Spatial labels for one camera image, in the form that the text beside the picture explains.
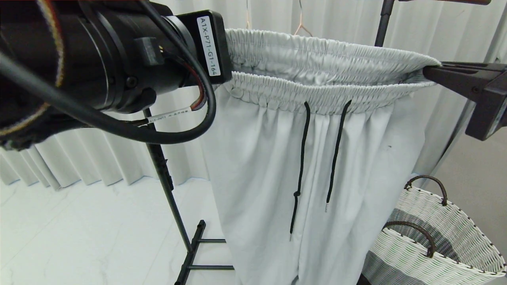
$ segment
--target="thick black cable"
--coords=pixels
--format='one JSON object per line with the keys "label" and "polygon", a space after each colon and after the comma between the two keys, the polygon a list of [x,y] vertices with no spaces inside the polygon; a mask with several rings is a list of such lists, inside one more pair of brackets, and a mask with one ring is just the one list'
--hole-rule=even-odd
{"label": "thick black cable", "polygon": [[294,222],[296,221],[296,212],[298,211],[298,197],[301,195],[301,184],[303,180],[303,167],[305,162],[305,144],[306,144],[306,137],[308,136],[308,128],[310,127],[310,105],[308,105],[308,102],[305,102],[305,109],[306,109],[306,122],[305,122],[305,129],[303,130],[303,138],[301,140],[301,162],[299,166],[299,180],[298,180],[298,190],[294,192],[294,211],[292,213],[292,220],[291,220],[291,229],[290,232],[292,234],[292,230],[294,229]]}
{"label": "thick black cable", "polygon": [[352,104],[352,100],[347,102],[343,107],[342,117],[340,119],[340,129],[338,130],[338,138],[336,139],[335,154],[333,156],[333,164],[331,166],[331,178],[329,181],[328,197],[325,200],[326,204],[328,204],[329,200],[331,199],[331,191],[333,190],[333,183],[335,180],[335,168],[336,168],[336,160],[338,158],[338,148],[340,147],[340,141],[342,140],[343,125],[345,124],[345,116],[347,115],[347,110],[350,104]]}
{"label": "thick black cable", "polygon": [[165,22],[160,15],[158,15],[157,11],[148,1],[141,1],[140,3],[146,9],[149,17],[181,50],[184,58],[195,69],[199,78],[203,82],[204,90],[207,95],[208,112],[206,113],[204,120],[195,128],[176,133],[157,132],[146,128],[137,128],[128,123],[116,120],[86,104],[82,104],[62,90],[55,88],[52,84],[42,80],[38,75],[11,59],[1,51],[0,74],[9,78],[21,88],[41,98],[69,116],[90,126],[118,136],[148,144],[178,144],[198,138],[209,129],[216,113],[215,96],[211,82],[197,59],[195,59],[195,57],[187,50],[185,44],[180,38],[178,38],[177,34],[171,30],[169,24]]}

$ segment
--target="sweatpants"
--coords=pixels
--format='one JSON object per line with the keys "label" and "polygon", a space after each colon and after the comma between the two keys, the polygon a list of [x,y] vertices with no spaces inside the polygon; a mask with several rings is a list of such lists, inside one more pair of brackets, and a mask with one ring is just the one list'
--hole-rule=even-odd
{"label": "sweatpants", "polygon": [[235,71],[202,144],[238,284],[355,285],[424,143],[410,95],[440,63],[268,31],[227,40]]}

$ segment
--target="beige wall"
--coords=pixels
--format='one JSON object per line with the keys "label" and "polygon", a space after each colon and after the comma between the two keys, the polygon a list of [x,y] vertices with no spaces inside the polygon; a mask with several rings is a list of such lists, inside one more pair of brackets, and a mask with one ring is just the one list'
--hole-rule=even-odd
{"label": "beige wall", "polygon": [[[446,186],[449,200],[507,255],[507,127],[486,141],[463,134],[435,177]],[[439,191],[434,183],[424,188]]]}

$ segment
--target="white marble floor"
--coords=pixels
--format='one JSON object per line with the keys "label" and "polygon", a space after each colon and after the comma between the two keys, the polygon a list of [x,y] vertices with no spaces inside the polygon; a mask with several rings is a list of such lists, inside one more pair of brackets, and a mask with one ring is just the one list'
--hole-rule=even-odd
{"label": "white marble floor", "polygon": [[[186,250],[158,180],[0,187],[1,284],[174,284]],[[204,237],[223,238],[209,182],[173,193],[190,237],[204,219]],[[194,263],[229,265],[231,257],[224,244],[204,244]],[[194,271],[187,282],[233,283],[234,271]]]}

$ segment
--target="wicker basket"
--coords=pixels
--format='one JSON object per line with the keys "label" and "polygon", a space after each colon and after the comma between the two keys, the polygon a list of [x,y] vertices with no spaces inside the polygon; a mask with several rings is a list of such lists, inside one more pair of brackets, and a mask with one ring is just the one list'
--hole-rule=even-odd
{"label": "wicker basket", "polygon": [[[420,178],[437,182],[443,197],[412,187]],[[485,284],[505,276],[502,254],[447,200],[438,179],[420,175],[405,189],[365,260],[363,275],[372,285]]]}

